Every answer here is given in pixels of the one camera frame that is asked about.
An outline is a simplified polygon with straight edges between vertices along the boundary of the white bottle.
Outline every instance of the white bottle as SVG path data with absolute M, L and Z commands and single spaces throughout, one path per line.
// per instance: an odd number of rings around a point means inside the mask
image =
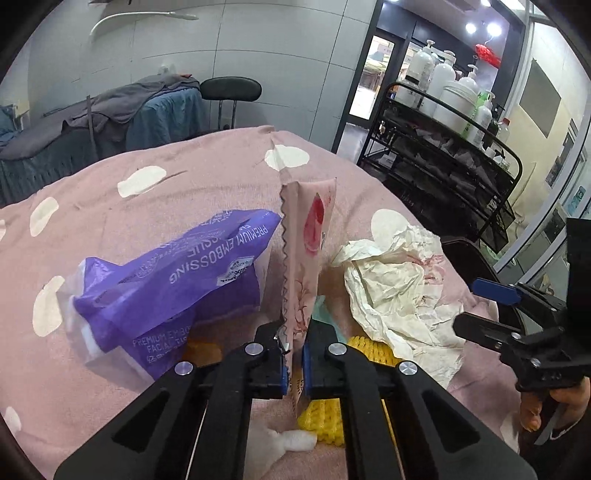
M 429 87 L 429 80 L 431 80 L 431 75 L 433 74 L 433 70 L 435 69 L 435 60 L 433 59 L 433 50 L 431 47 L 435 44 L 433 40 L 427 40 L 427 46 L 423 47 L 421 50 L 421 59 L 424 62 L 423 67 L 423 74 L 418 82 L 418 87 L 423 91 L 426 92 L 427 88 Z
M 452 82 L 456 80 L 456 72 L 453 69 L 453 65 L 456 62 L 456 57 L 454 56 L 454 52 L 451 50 L 446 50 L 444 52 L 443 58 L 445 59 L 445 63 L 440 63 L 435 67 L 433 70 L 433 75 L 431 77 L 431 82 L 429 83 L 429 88 L 427 89 L 427 93 L 436 99 L 439 99 L 441 93 L 443 92 L 443 87 L 446 85 L 447 82 Z M 435 113 L 435 109 L 437 108 L 437 104 L 432 100 L 427 98 L 423 99 L 423 104 L 419 109 L 422 113 L 428 116 L 433 116 Z
M 489 93 L 489 97 L 486 100 L 484 105 L 481 105 L 476 110 L 476 115 L 474 115 L 474 122 L 480 125 L 484 130 L 488 127 L 492 120 L 492 94 Z M 484 139 L 484 132 L 478 130 L 473 125 L 470 126 L 470 130 L 466 137 L 472 145 L 480 147 L 482 145 L 482 140 Z
M 435 65 L 433 57 L 431 56 L 431 45 L 433 45 L 433 42 L 431 40 L 428 40 L 427 42 L 429 43 L 427 47 L 424 47 L 421 51 L 418 51 L 413 55 L 413 59 L 408 66 L 407 74 L 402 81 L 403 83 L 408 83 L 419 90 L 422 89 L 421 82 L 423 84 L 425 83 L 424 78 L 427 75 L 426 72 L 430 75 L 430 72 Z M 420 96 L 417 93 L 412 92 L 403 86 L 398 87 L 398 91 L 394 97 L 394 101 L 412 108 L 417 106 L 419 100 Z
M 478 88 L 478 84 L 475 80 L 478 67 L 476 65 L 468 65 L 468 68 L 471 68 L 472 71 L 468 74 L 467 77 L 462 77 L 458 81 L 478 95 L 480 93 L 480 89 Z

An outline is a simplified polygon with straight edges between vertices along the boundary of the finger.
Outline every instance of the finger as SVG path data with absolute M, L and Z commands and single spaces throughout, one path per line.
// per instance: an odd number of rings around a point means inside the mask
M 576 387 L 550 391 L 550 395 L 557 402 L 566 403 L 577 408 L 583 408 L 588 405 L 590 394 L 591 388 L 589 387 L 588 378 L 584 378 Z
M 537 395 L 533 393 L 521 394 L 521 406 L 519 408 L 519 420 L 521 426 L 529 432 L 535 432 L 542 424 L 540 418 L 542 406 Z
M 534 415 L 539 415 L 542 411 L 542 401 L 533 392 L 523 392 L 521 394 L 521 407 L 529 410 Z
M 542 419 L 539 415 L 535 415 L 526 408 L 522 408 L 519 414 L 521 426 L 528 432 L 536 432 L 542 425 Z

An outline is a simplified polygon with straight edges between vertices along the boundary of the human hand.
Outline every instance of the human hand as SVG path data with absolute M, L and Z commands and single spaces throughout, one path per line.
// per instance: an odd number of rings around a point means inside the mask
M 555 429 L 562 429 L 579 421 L 587 410 L 590 394 L 591 387 L 587 377 L 576 387 L 550 390 L 550 396 L 553 399 L 559 403 L 567 404 L 566 411 L 558 420 Z M 523 392 L 519 410 L 521 426 L 529 432 L 536 432 L 542 425 L 541 412 L 542 399 L 534 392 Z

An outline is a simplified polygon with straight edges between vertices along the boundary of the metal screw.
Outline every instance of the metal screw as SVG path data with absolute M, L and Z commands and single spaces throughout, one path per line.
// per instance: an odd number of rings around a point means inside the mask
M 174 373 L 177 375 L 188 375 L 193 371 L 191 362 L 179 362 L 174 366 Z
M 347 346 L 342 343 L 331 343 L 329 345 L 329 352 L 333 355 L 344 355 L 347 351 Z
M 418 372 L 418 367 L 413 362 L 402 362 L 398 366 L 398 369 L 403 375 L 414 375 Z
M 258 355 L 259 353 L 262 353 L 262 351 L 265 348 L 260 344 L 260 343 L 249 343 L 248 345 L 246 345 L 246 347 L 244 347 L 244 351 L 248 354 L 248 355 Z

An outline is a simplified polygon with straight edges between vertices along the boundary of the metal rack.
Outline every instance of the metal rack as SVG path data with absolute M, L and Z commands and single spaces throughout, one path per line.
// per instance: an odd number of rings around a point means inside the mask
M 390 99 L 388 92 L 396 86 L 443 105 L 493 138 L 517 165 L 517 175 L 512 177 L 447 126 Z M 390 153 L 395 154 L 391 166 L 379 162 Z M 495 252 L 509 242 L 506 230 L 515 215 L 508 199 L 521 178 L 521 160 L 487 130 L 440 100 L 400 82 L 389 85 L 357 165 L 380 178 L 434 233 L 482 240 Z

